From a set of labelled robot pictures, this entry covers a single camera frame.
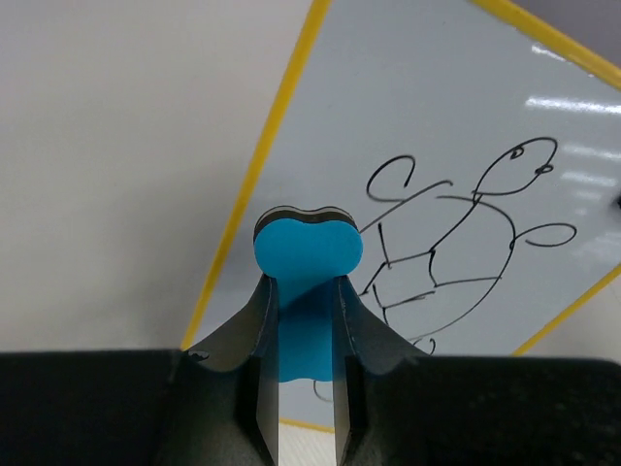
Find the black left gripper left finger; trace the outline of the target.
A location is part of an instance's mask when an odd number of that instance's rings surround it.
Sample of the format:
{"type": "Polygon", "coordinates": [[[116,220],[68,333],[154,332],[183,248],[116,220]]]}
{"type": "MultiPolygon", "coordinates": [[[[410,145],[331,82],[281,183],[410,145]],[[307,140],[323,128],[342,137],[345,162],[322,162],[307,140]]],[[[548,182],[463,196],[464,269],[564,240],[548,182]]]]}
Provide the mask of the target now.
{"type": "Polygon", "coordinates": [[[276,464],[276,282],[187,350],[3,353],[1,461],[276,464]]]}

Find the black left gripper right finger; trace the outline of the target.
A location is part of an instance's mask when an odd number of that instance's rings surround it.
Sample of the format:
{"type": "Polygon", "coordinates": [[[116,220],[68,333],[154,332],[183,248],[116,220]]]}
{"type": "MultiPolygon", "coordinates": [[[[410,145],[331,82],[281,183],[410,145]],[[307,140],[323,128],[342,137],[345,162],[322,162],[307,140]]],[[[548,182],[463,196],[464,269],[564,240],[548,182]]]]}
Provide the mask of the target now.
{"type": "Polygon", "coordinates": [[[333,282],[341,465],[616,465],[620,368],[603,359],[437,356],[333,282]]]}

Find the blue whiteboard eraser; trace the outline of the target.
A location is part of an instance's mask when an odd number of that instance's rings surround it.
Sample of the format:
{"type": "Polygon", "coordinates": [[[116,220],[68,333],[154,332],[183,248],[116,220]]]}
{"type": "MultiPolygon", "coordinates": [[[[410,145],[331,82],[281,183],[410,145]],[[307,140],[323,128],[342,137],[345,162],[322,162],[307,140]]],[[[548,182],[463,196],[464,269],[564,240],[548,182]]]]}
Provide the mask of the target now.
{"type": "Polygon", "coordinates": [[[334,206],[276,206],[258,218],[253,251],[278,287],[279,380],[331,381],[334,280],[363,254],[353,217],[334,206]]]}

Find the yellow framed whiteboard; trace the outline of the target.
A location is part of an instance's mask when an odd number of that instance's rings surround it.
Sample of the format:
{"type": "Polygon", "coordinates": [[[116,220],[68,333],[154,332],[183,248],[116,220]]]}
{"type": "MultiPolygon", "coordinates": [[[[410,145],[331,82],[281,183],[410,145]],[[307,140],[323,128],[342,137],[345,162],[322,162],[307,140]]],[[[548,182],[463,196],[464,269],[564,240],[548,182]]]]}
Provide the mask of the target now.
{"type": "Polygon", "coordinates": [[[315,1],[194,315],[262,274],[276,206],[349,213],[347,276],[435,354],[520,354],[620,272],[620,72],[511,1],[315,1]]]}

